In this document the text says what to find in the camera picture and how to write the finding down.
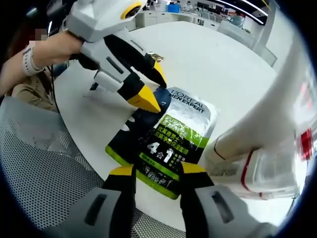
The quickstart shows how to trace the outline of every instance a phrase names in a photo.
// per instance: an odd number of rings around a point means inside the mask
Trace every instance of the office desk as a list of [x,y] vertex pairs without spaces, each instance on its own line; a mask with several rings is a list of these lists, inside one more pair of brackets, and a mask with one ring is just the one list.
[[[260,100],[276,75],[264,60],[239,42],[192,23],[159,24],[131,34],[148,51],[165,57],[161,65],[169,86],[199,95],[219,109],[210,142]],[[105,152],[105,146],[136,109],[116,93],[106,92],[102,100],[83,97],[94,75],[94,71],[74,63],[55,81],[56,99],[79,150],[106,179],[119,164]],[[248,204],[250,213],[258,220],[279,224],[290,202],[248,201]],[[185,230],[179,199],[171,200],[140,180],[137,180],[136,206],[160,222]]]

